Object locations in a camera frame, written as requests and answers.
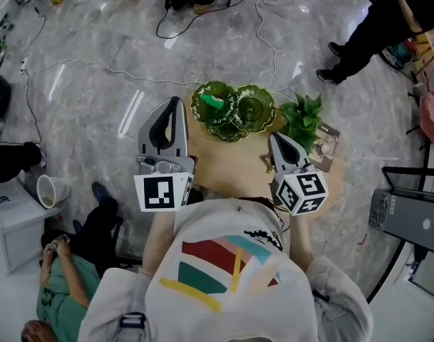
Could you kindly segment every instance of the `green object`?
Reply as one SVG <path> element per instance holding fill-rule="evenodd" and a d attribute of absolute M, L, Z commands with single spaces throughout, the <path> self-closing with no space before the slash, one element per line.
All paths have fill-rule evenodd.
<path fill-rule="evenodd" d="M 237 91 L 239 111 L 234 125 L 248 132 L 258 133 L 269 127 L 275 119 L 275 103 L 271 94 L 255 85 L 242 86 Z"/>
<path fill-rule="evenodd" d="M 204 101 L 206 104 L 214 107 L 217 110 L 223 108 L 224 101 L 219 100 L 218 98 L 214 98 L 212 95 L 201 95 L 200 99 Z"/>
<path fill-rule="evenodd" d="M 95 265 L 74 254 L 71 257 L 85 285 L 87 297 L 91 300 L 100 283 Z M 53 261 L 48 281 L 39 291 L 36 313 L 40 321 L 47 321 L 50 324 L 57 341 L 77 341 L 79 328 L 87 309 L 69 295 L 59 257 Z"/>
<path fill-rule="evenodd" d="M 322 124 L 320 113 L 323 110 L 321 96 L 313 100 L 309 96 L 296 94 L 297 103 L 287 103 L 280 106 L 281 114 L 288 121 L 281 132 L 298 142 L 307 153 L 319 139 L 316 129 Z"/>
<path fill-rule="evenodd" d="M 223 105 L 220 109 L 204 102 L 202 96 L 213 96 L 220 99 Z M 220 127 L 229 123 L 236 115 L 238 99 L 234 90 L 225 83 L 211 81 L 201 85 L 193 93 L 191 111 L 194 117 L 207 127 Z"/>
<path fill-rule="evenodd" d="M 223 294 L 228 290 L 221 282 L 186 262 L 179 263 L 178 281 L 204 294 Z"/>
<path fill-rule="evenodd" d="M 242 138 L 248 137 L 250 133 L 239 129 L 232 123 L 226 123 L 221 127 L 207 127 L 209 133 L 223 142 L 239 142 Z"/>

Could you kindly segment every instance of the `pink bag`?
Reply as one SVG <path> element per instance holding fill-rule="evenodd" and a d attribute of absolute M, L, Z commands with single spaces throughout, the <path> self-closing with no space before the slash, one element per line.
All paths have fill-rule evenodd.
<path fill-rule="evenodd" d="M 434 91 L 421 98 L 420 126 L 434 144 Z"/>

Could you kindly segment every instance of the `man in green shirt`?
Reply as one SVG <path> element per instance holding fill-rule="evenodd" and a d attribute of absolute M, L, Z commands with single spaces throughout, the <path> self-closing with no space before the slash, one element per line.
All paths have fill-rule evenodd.
<path fill-rule="evenodd" d="M 58 242 L 57 257 L 51 242 L 66 234 L 46 232 L 42 238 L 43 265 L 36 313 L 38 321 L 28 321 L 22 342 L 76 342 L 81 321 L 100 283 L 100 276 L 115 264 L 115 245 L 110 231 L 121 220 L 118 203 L 99 182 L 92 184 L 98 200 L 78 234 L 67 234 L 68 242 Z"/>

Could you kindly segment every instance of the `green glass plate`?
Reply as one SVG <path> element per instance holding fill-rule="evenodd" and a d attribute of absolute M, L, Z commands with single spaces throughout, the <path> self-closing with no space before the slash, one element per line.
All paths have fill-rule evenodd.
<path fill-rule="evenodd" d="M 209 133 L 223 142 L 239 142 L 242 138 L 248 137 L 250 133 L 239 129 L 232 123 L 226 123 L 221 127 L 208 127 Z"/>
<path fill-rule="evenodd" d="M 274 99 L 265 89 L 255 85 L 242 86 L 237 91 L 239 111 L 232 122 L 249 132 L 262 132 L 275 119 Z"/>
<path fill-rule="evenodd" d="M 212 95 L 224 101 L 223 108 L 216 109 L 201 99 L 201 95 Z M 237 113 L 238 99 L 235 91 L 219 81 L 201 85 L 191 98 L 191 111 L 195 118 L 207 127 L 220 127 L 231 122 Z"/>

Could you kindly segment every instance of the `marble floor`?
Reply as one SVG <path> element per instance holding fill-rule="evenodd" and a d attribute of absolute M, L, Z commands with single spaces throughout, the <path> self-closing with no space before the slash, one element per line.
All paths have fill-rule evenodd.
<path fill-rule="evenodd" d="M 327 43 L 346 41 L 362 20 L 367 0 L 276 1 L 258 2 L 264 18 L 259 33 L 277 51 L 277 71 L 268 89 L 278 104 L 293 98 L 289 88 L 275 90 L 284 86 L 312 97 L 321 94 L 323 119 L 341 131 L 346 161 L 341 199 L 314 222 L 314 248 L 368 295 L 398 245 L 397 239 L 368 228 L 371 195 L 386 187 L 381 168 L 422 162 L 421 139 L 405 136 L 415 124 L 414 104 L 407 96 L 411 84 L 379 57 L 339 86 L 315 76 L 317 68 L 336 62 Z M 85 219 L 92 210 L 90 185 L 100 180 L 121 203 L 126 221 L 122 251 L 141 255 L 151 218 L 141 214 L 133 182 L 138 173 L 138 128 L 156 105 L 171 95 L 186 97 L 197 84 L 153 83 L 101 68 L 156 81 L 263 86 L 273 73 L 273 50 L 256 37 L 261 19 L 255 2 L 245 0 L 203 16 L 170 48 L 155 36 L 164 0 L 65 0 L 57 7 L 48 0 L 33 0 L 47 20 L 31 47 L 43 20 L 31 5 L 16 14 L 0 70 L 14 86 L 2 138 L 38 139 L 26 104 L 26 76 L 19 73 L 19 61 L 27 56 L 29 100 L 48 157 L 47 173 L 65 177 L 72 187 L 64 227 L 69 229 L 73 218 Z M 191 9 L 170 13 L 161 33 L 181 31 L 192 17 Z M 143 99 L 126 134 L 119 136 L 120 122 L 137 90 L 144 92 Z"/>

